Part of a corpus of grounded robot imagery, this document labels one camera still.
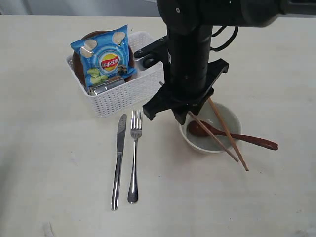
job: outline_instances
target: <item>silver fork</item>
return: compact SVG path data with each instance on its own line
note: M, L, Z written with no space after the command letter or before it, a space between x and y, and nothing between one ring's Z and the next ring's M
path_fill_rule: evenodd
M134 156L133 156L133 168L132 175L130 178L129 190L127 201L130 204L134 204L138 201L138 186L137 186L137 169L136 169L136 159L137 159L137 143L138 138L142 136L142 112L140 110L133 110L132 119L130 122L130 135L134 139Z

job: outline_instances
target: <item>chopsticks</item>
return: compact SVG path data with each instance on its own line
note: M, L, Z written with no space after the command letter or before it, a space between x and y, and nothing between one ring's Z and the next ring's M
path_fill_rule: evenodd
M201 126L201 128L205 132L207 132L208 135L210 135L217 142L218 145L220 145L225 150L225 152L227 152L236 162L238 162L238 159L233 155L233 153L231 153L224 146L224 144L210 130L208 130L207 127L191 111L188 111L188 114Z
M213 109L213 111L214 111L214 113L215 113L217 119L219 120L220 124L222 125L222 127L223 127L223 129L224 129L224 131L225 131L225 133L226 133L226 135L227 135L229 141L231 142L231 144L232 144L232 146L233 146L233 148L234 148L234 150L235 150L237 156L239 157L239 159L240 159L240 161L241 161L241 163L242 163L244 169L245 169L246 171L248 171L249 169L248 169L248 167L247 167L247 165L246 165L246 163L245 163L245 161L244 161L244 159L243 159L243 157L242 157L242 155L241 155L241 153L240 153L240 151L239 151L239 149L238 149L238 147L237 147L237 145L236 145L236 142L235 142L234 139L232 138L231 133L229 132L228 127L227 127L227 125L226 125L224 119L222 118L221 114L219 113L219 111L218 111L218 109L217 109L217 106L216 106L215 103L212 101L211 97L209 97L207 100L208 100L209 104L211 105L211 107L212 107L212 109Z

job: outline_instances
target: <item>wooden spoon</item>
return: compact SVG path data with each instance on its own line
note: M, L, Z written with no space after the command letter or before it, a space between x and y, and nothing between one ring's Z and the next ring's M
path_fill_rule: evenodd
M214 135L217 136L226 136L225 132L220 131L218 129L216 129L215 127L213 127L212 125L208 124L207 122L201 121ZM188 125L188 131L197 137L207 137L208 134L201 128L200 125L198 125L197 122L192 121L189 123ZM254 145L260 146L260 147L264 147L264 148L268 148L270 150L274 150L276 151L278 149L278 144L266 139L262 139L259 137L252 137L252 136L246 136L246 135L240 135L240 134L233 134L231 133L231 136L233 138L245 141L245 142L249 142L252 143Z

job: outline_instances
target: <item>white bowl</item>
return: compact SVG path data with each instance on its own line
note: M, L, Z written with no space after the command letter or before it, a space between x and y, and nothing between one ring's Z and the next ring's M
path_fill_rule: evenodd
M224 119L230 133L241 134L241 124L237 116L226 106L215 103L222 118ZM223 131L223 128L217 119L211 105L206 102L199 115L197 116L200 120L205 121L212 125L213 127ZM197 137L188 132L187 127L189 123L193 121L189 115L187 115L186 122L184 125L180 125L180 132L186 142L196 151L209 154L209 153L220 153L223 152L223 148L221 148L211 137ZM217 138L224 144L227 149L231 149L231 143L226 136L217 136Z

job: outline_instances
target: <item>silver knife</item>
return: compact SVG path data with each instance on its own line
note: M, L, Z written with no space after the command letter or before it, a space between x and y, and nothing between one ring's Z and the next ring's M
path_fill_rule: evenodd
M122 167L122 158L124 150L124 141L125 141L125 131L126 131L126 114L123 114L118 122L118 136L117 136L117 165L115 167L115 176L113 183L113 192L112 192L112 211L118 209L119 202L119 183L120 183L120 170Z

